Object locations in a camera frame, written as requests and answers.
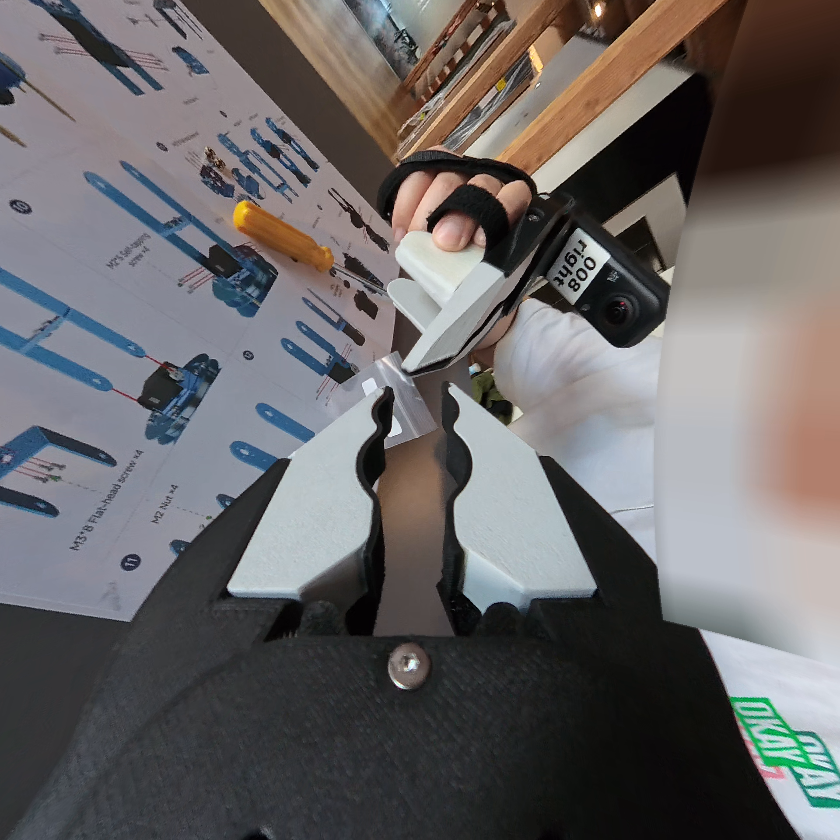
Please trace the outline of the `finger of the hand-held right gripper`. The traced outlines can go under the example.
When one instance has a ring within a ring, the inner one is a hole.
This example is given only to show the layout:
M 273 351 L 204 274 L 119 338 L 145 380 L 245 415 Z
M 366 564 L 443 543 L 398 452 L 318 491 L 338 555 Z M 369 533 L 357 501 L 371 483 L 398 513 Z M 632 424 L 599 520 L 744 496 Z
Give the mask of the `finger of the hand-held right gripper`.
M 519 269 L 506 275 L 495 266 L 477 265 L 446 303 L 438 305 L 418 281 L 395 279 L 388 294 L 421 333 L 402 362 L 403 371 L 424 375 L 464 357 L 498 320 L 519 281 Z

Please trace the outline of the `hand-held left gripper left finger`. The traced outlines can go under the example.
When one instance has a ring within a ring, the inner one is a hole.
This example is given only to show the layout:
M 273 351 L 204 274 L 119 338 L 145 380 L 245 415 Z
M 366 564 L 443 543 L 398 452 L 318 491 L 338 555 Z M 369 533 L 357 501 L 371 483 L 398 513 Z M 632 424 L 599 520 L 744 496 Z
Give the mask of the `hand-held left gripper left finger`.
M 380 502 L 393 389 L 378 388 L 301 446 L 227 583 L 237 598 L 332 603 L 371 635 L 385 577 Z

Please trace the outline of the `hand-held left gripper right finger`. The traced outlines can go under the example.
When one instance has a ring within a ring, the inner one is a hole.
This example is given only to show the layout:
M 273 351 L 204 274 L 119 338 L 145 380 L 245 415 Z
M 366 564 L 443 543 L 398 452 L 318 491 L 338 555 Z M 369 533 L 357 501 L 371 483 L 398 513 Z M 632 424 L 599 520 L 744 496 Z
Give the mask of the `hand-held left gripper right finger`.
M 491 606 L 526 614 L 533 600 L 593 596 L 595 579 L 538 454 L 473 398 L 442 386 L 446 506 L 438 592 L 456 634 Z

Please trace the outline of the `small zip bag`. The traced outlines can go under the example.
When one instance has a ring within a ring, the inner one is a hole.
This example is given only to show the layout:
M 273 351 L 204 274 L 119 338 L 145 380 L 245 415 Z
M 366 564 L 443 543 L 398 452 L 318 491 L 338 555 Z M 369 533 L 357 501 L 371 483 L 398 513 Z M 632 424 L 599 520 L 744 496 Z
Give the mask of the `small zip bag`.
M 345 413 L 385 386 L 390 386 L 394 393 L 392 429 L 385 440 L 385 448 L 423 437 L 438 427 L 413 379 L 403 371 L 402 358 L 396 352 L 369 364 L 338 386 L 330 403 L 334 415 Z

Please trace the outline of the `person's right hand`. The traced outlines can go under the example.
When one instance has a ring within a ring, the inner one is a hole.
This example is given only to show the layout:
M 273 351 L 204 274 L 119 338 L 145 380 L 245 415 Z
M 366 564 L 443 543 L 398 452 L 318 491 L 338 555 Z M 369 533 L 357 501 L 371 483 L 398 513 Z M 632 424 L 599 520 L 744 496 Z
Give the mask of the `person's right hand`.
M 452 192 L 466 184 L 494 196 L 505 209 L 510 224 L 520 218 L 532 200 L 528 183 L 523 180 L 503 182 L 486 166 L 470 173 L 454 171 L 451 163 L 442 171 L 417 171 L 406 178 L 395 195 L 392 210 L 395 243 L 400 243 L 408 233 L 427 230 L 428 216 Z M 433 239 L 439 249 L 455 252 L 468 245 L 485 247 L 487 233 L 469 216 L 452 211 L 437 222 Z

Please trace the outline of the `green and blue bag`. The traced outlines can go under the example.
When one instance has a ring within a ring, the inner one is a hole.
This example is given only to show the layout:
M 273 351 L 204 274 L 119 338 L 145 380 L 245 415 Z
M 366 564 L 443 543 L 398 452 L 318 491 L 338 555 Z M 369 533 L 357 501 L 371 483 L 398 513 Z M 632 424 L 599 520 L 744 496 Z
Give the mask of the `green and blue bag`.
M 512 421 L 514 405 L 499 392 L 494 371 L 483 368 L 479 363 L 469 366 L 473 399 L 504 425 Z

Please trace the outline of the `printed assembly instruction sheet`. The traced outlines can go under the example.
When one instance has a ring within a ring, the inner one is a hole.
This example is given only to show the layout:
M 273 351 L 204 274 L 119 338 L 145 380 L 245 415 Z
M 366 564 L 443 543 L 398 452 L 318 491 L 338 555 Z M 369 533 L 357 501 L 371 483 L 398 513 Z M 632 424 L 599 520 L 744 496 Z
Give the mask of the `printed assembly instruction sheet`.
M 361 134 L 256 2 L 2 2 L 2 601 L 129 621 L 392 348 Z

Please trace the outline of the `thin wooden post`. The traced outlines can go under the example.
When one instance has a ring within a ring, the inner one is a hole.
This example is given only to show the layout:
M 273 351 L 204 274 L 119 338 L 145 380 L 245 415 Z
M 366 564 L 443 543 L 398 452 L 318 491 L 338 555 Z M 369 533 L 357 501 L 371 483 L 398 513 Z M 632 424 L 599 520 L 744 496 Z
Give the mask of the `thin wooden post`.
M 395 161 L 409 154 L 441 144 L 492 89 L 506 71 L 526 54 L 532 44 L 550 27 L 569 1 L 541 1 L 490 52 L 489 58 L 472 70 L 467 81 L 460 82 L 443 104 L 423 123 L 418 136 L 406 140 L 395 153 Z

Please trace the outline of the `thick wooden post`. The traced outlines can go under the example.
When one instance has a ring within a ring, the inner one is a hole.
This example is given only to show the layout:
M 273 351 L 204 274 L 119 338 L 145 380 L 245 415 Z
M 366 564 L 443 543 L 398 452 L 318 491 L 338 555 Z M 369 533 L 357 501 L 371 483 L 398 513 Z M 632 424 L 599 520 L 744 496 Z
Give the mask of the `thick wooden post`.
M 497 159 L 536 172 L 724 4 L 654 2 Z

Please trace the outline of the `yellow handled screwdriver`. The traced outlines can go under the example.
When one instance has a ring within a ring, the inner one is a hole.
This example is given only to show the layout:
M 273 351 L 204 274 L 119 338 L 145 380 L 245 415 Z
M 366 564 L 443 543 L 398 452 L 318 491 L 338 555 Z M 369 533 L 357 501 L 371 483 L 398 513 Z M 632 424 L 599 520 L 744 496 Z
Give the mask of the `yellow handled screwdriver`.
M 320 246 L 315 239 L 268 213 L 250 201 L 237 203 L 233 223 L 237 231 L 258 243 L 288 256 L 319 272 L 340 271 L 358 280 L 362 286 L 377 295 L 386 295 L 385 289 L 349 269 L 336 266 L 329 247 Z

